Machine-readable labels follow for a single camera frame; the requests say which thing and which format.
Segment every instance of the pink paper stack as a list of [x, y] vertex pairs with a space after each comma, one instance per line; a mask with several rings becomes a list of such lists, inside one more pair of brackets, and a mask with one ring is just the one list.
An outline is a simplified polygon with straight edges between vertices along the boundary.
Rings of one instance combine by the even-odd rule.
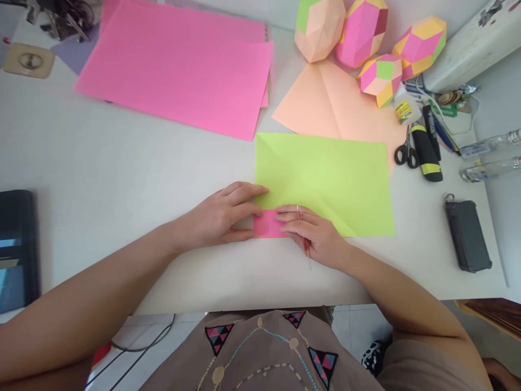
[[106, 6], [78, 92], [253, 139], [272, 56], [263, 23], [137, 0]]

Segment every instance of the glass bottle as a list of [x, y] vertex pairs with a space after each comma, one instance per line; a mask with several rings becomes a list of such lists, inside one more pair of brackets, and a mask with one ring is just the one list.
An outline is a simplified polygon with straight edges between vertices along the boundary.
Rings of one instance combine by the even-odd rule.
[[521, 129], [462, 147], [460, 153], [463, 159], [473, 159], [477, 156], [490, 155], [501, 149], [518, 144], [521, 144]]
[[460, 175], [465, 182], [477, 183], [511, 172], [521, 173], [521, 156], [485, 163], [479, 166], [467, 167], [460, 170]]

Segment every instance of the folded paper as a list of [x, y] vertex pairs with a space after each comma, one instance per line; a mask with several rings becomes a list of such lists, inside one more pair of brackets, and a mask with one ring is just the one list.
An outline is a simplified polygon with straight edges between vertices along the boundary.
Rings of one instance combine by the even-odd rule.
[[358, 78], [362, 92], [376, 96], [379, 108], [386, 107], [402, 83], [402, 60], [384, 54], [366, 62]]
[[392, 50], [402, 59], [403, 77], [408, 80], [429, 69], [447, 43], [447, 22], [429, 16], [405, 32]]
[[385, 144], [281, 133], [255, 141], [255, 182], [270, 189], [256, 198], [262, 209], [298, 204], [344, 237], [394, 235]]
[[265, 210], [261, 217], [253, 216], [253, 229], [259, 234], [259, 239], [287, 238], [288, 236], [281, 232], [284, 222], [275, 220], [276, 210]]
[[356, 0], [346, 13], [336, 58], [349, 68], [362, 66], [380, 48], [388, 14], [384, 0]]
[[306, 60], [329, 55], [340, 39], [345, 13], [343, 0], [300, 0], [295, 43]]
[[378, 109], [355, 79], [327, 60], [304, 68], [272, 117], [302, 135], [383, 142], [389, 174], [405, 141], [406, 127], [393, 108]]
[[194, 12], [122, 2], [76, 90], [131, 109], [251, 141], [272, 43], [230, 40]]

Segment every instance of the white table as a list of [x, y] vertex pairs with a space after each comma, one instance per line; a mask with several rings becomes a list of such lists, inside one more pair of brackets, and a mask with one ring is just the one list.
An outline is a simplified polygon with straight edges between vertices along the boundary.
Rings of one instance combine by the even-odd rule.
[[[289, 130], [271, 114], [305, 62], [293, 34], [273, 29], [272, 102], [257, 131]], [[55, 44], [21, 21], [13, 42]], [[74, 92], [77, 77], [56, 59], [46, 80], [0, 73], [0, 190], [36, 192], [46, 292], [236, 180], [255, 179], [255, 143], [134, 112]], [[458, 177], [461, 160], [442, 150], [444, 181], [396, 167], [394, 237], [350, 242], [418, 281], [439, 299], [503, 297], [498, 247], [482, 184]], [[478, 205], [493, 268], [458, 268], [443, 195]], [[161, 276], [137, 313], [365, 304], [353, 279], [308, 261], [290, 239], [259, 239], [192, 251]]]

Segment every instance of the paper polyhedron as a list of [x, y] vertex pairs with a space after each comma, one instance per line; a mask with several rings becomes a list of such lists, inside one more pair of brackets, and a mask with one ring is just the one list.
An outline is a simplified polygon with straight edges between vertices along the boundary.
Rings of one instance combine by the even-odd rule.
[[336, 58], [349, 68], [361, 66], [380, 48], [388, 14], [384, 0], [355, 1], [346, 13]]
[[325, 59], [340, 34], [346, 8], [342, 0], [301, 0], [295, 43], [308, 62]]
[[429, 69], [447, 43], [447, 22], [429, 16], [416, 22], [395, 45], [393, 55], [402, 59], [403, 80]]
[[362, 92], [376, 96], [379, 108], [386, 107], [402, 82], [402, 61], [400, 57], [384, 54], [368, 61], [358, 77]]

